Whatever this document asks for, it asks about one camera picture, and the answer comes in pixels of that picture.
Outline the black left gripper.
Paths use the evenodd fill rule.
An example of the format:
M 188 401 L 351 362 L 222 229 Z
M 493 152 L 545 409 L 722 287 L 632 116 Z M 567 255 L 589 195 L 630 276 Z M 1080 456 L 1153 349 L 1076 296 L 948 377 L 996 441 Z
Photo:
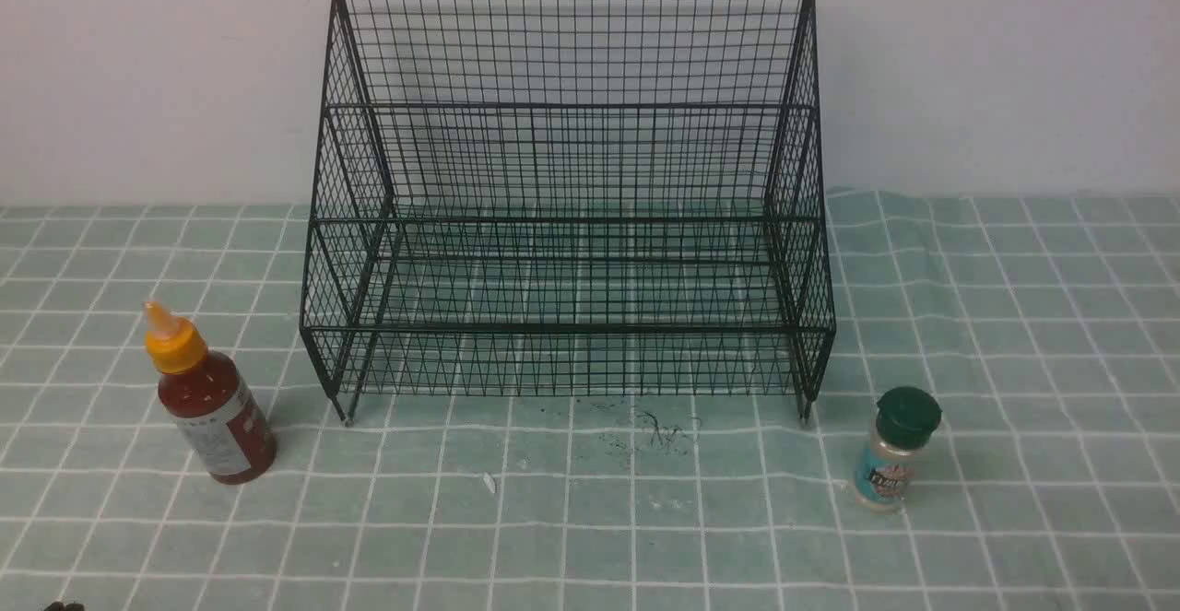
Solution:
M 47 606 L 42 607 L 42 611 L 85 611 L 86 607 L 81 603 L 77 602 L 63 602 L 54 600 Z

